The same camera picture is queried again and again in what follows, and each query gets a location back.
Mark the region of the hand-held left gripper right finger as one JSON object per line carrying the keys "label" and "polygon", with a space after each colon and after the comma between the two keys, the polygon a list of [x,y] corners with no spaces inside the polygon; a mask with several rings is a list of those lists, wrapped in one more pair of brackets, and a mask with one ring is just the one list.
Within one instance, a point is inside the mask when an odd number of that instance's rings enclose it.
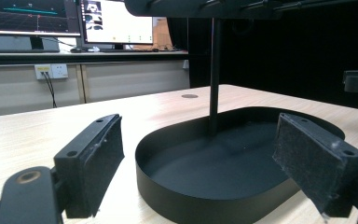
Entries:
{"label": "hand-held left gripper right finger", "polygon": [[358,149],[326,129],[281,113],[273,159],[320,213],[348,217],[358,209]]}

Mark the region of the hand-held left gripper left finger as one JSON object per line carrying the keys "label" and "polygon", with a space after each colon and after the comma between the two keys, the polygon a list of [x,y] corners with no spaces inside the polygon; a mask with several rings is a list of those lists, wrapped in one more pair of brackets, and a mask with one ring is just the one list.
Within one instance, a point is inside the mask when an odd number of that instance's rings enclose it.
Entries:
{"label": "hand-held left gripper left finger", "polygon": [[118,114],[94,120],[54,156],[56,173],[69,196],[64,208],[68,218],[96,216],[124,158]]}

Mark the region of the black tiered tray stand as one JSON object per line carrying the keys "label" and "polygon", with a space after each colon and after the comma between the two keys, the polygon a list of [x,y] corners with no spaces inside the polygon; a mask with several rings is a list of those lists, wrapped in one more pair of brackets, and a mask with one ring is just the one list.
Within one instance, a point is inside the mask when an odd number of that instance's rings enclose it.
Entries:
{"label": "black tiered tray stand", "polygon": [[287,10],[354,1],[125,0],[135,16],[213,21],[209,116],[154,131],[135,151],[138,190],[153,210],[177,224],[253,224],[302,191],[273,159],[280,114],[308,119],[345,141],[344,132],[283,108],[218,112],[219,29],[224,19],[276,20]]}

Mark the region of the black curtain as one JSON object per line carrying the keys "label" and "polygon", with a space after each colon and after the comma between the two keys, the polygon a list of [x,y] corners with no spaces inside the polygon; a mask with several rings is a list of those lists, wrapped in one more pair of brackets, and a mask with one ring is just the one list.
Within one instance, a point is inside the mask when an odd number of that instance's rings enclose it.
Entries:
{"label": "black curtain", "polygon": [[220,34],[220,83],[358,108],[342,82],[358,70],[358,2],[226,20]]}

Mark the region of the dark counter shelf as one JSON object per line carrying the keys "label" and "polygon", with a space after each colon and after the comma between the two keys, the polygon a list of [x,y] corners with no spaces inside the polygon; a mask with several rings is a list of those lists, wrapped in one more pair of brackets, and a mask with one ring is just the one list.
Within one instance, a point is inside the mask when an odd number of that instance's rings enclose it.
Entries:
{"label": "dark counter shelf", "polygon": [[160,52],[80,52],[80,53],[0,53],[1,65],[27,65],[42,63],[111,63],[132,61],[175,61],[187,60],[189,55],[182,51]]}

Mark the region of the white-screen computer monitor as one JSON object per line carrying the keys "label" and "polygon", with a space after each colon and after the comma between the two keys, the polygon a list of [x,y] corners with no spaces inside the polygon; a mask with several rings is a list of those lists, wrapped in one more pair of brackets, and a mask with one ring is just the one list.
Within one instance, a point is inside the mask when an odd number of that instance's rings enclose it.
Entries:
{"label": "white-screen computer monitor", "polygon": [[153,18],[131,15],[123,0],[79,0],[79,10],[86,43],[153,43]]}

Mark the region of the cardboard box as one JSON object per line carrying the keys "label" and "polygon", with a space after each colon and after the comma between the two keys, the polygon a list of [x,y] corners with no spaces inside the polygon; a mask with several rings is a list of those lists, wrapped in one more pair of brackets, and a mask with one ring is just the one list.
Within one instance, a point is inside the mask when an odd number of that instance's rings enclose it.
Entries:
{"label": "cardboard box", "polygon": [[153,47],[160,50],[172,49],[172,41],[166,18],[153,19]]}

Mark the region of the dark-screen computer monitor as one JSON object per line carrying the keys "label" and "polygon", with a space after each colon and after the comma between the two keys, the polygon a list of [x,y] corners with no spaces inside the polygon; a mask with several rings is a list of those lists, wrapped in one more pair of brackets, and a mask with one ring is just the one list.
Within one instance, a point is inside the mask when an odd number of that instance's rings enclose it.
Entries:
{"label": "dark-screen computer monitor", "polygon": [[0,35],[78,37],[76,0],[0,0]]}

